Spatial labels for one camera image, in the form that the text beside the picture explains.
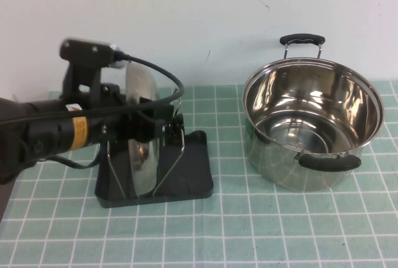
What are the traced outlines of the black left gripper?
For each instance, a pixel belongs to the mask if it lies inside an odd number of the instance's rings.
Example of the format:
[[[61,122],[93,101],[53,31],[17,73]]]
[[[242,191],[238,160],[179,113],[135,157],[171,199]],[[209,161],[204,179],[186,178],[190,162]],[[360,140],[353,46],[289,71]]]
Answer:
[[[127,99],[118,85],[112,83],[100,84],[99,104],[90,111],[95,115],[89,115],[89,144],[97,144],[102,141],[121,141],[129,139],[136,133],[134,139],[138,142],[150,142],[160,139],[165,135],[165,126],[171,123],[174,116],[174,106],[164,104],[156,108],[139,111],[142,120],[146,124],[155,126],[139,127],[137,132],[132,127],[134,121],[139,117],[137,113],[112,113],[98,114],[99,109],[117,108],[128,104],[137,104],[132,98]]]

